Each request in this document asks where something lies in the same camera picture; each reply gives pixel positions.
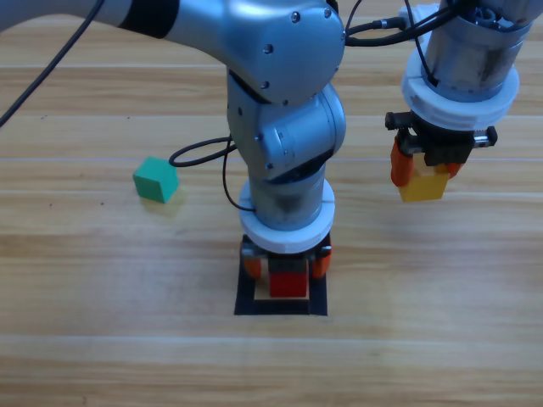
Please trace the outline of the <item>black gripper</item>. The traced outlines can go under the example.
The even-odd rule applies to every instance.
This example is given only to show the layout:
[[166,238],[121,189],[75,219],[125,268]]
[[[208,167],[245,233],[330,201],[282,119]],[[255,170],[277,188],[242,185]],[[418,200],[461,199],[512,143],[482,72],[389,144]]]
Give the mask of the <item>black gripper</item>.
[[390,178],[396,187],[421,182],[422,153],[427,166],[446,164],[449,177],[455,177],[473,149],[497,143],[494,126],[479,131],[445,129],[423,120],[413,111],[388,112],[384,120],[389,131],[397,130],[390,154]]
[[326,235],[315,247],[297,254],[277,254],[267,251],[243,235],[240,247],[240,260],[247,275],[253,280],[262,277],[262,264],[267,262],[272,272],[295,273],[308,267],[312,279],[326,276],[332,259],[331,236]]

